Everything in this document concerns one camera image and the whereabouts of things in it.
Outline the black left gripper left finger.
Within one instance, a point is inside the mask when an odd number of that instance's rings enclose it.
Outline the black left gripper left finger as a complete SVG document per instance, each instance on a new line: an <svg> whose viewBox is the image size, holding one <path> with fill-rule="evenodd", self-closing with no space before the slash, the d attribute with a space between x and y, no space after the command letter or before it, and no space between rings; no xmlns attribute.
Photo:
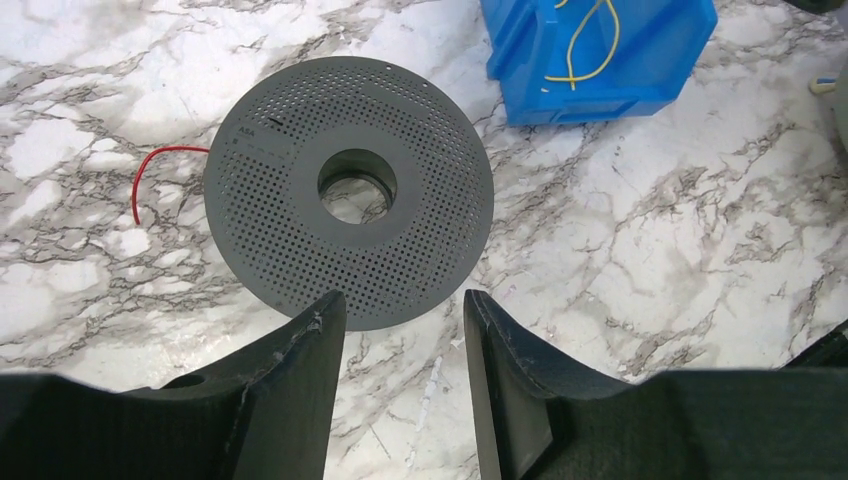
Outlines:
<svg viewBox="0 0 848 480"><path fill-rule="evenodd" d="M1 379L5 479L319 479L346 328L332 291L286 325L165 386Z"/></svg>

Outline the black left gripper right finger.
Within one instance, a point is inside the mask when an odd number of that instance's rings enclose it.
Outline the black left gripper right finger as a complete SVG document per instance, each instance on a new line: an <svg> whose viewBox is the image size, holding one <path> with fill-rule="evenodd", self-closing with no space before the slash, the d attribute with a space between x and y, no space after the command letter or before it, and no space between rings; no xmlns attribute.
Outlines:
<svg viewBox="0 0 848 480"><path fill-rule="evenodd" d="M847 328L775 370L670 370L630 384L464 296L485 479L843 479Z"/></svg>

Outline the grey perforated cable spool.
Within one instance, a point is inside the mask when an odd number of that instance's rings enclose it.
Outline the grey perforated cable spool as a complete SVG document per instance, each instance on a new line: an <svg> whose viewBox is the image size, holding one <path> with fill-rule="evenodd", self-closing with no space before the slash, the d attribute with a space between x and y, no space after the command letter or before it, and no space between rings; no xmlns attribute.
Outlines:
<svg viewBox="0 0 848 480"><path fill-rule="evenodd" d="M296 316L331 290L347 327L392 327L465 281L494 186L464 112L428 80L366 57L262 80L216 133L203 176L214 242L237 279Z"/></svg>

